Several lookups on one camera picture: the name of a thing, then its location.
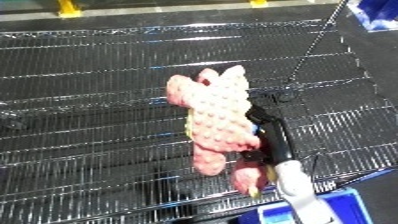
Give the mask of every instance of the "blue container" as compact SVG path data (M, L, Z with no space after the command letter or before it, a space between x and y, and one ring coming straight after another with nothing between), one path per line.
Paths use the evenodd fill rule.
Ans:
M352 188L319 196L333 208L344 224L373 224L358 192ZM258 207L239 217L240 224L295 224L291 207L278 202Z

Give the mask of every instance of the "metal wire rack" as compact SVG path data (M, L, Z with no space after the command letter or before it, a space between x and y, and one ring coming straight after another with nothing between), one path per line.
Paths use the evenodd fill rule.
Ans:
M186 110L165 84L241 64L251 100L283 116L316 189L397 165L396 111L336 29L323 20L0 33L0 223L206 221L279 200L252 200L226 170L191 166ZM300 94L280 91L297 63Z

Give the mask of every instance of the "plush toy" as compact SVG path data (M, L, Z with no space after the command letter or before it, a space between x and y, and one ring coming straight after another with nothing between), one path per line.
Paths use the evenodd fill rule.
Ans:
M174 75L167 83L168 102L189 109L185 128L194 144L193 166L204 175L214 176L225 168L225 153L261 146L245 116L251 103L244 74L242 66L229 68L222 75L205 69L196 81ZM239 192L254 196L267 184L265 172L257 163L239 159L232 182Z

